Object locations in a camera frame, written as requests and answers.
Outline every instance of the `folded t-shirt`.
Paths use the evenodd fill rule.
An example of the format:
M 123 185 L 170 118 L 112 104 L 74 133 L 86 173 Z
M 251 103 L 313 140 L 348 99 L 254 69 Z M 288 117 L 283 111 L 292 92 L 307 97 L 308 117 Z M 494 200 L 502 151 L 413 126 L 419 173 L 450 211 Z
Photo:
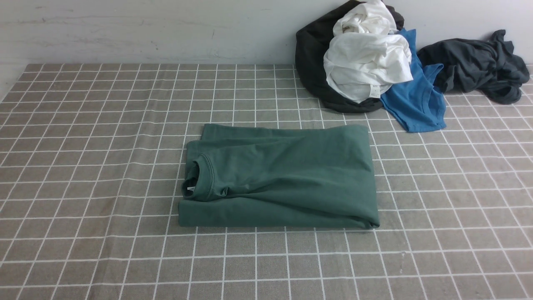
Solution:
M 368 130 L 206 124 L 187 144 L 181 226 L 379 226 Z

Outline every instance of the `pile of clothes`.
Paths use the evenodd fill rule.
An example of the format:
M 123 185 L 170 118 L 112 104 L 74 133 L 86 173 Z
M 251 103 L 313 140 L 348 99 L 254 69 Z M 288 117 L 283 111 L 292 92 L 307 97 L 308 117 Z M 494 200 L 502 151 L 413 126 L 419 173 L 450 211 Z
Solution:
M 529 80 L 504 30 L 488 41 L 453 39 L 416 51 L 416 30 L 381 0 L 350 0 L 296 34 L 296 69 L 325 107 L 366 113 L 384 107 L 408 132 L 446 127 L 443 93 L 480 90 L 501 104 Z

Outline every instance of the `fabric fold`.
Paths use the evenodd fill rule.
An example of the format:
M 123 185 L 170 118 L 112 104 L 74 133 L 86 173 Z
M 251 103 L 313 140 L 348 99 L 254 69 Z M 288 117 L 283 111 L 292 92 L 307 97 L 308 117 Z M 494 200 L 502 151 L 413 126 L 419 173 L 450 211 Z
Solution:
M 371 0 L 356 6 L 333 26 L 333 35 L 342 33 L 396 33 L 396 22 L 381 0 Z
M 187 145 L 185 173 L 181 226 L 379 226 L 368 131 L 358 125 L 207 124 Z

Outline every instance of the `clothing label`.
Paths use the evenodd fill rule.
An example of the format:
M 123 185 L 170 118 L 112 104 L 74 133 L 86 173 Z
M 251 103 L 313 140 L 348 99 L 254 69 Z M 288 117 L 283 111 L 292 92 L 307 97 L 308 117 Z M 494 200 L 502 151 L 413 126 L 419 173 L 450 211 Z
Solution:
M 379 98 L 381 97 L 381 93 L 379 91 L 379 85 L 370 85 L 370 98 Z

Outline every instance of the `blue t-shirt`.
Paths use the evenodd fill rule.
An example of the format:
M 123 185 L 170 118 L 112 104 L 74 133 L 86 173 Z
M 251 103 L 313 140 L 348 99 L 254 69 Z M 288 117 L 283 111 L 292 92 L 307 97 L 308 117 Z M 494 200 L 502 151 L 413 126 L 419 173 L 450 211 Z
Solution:
M 413 80 L 393 84 L 381 95 L 381 102 L 407 132 L 427 132 L 443 129 L 446 103 L 442 93 L 433 86 L 443 65 L 422 67 L 416 55 L 416 30 L 399 33 L 409 43 Z

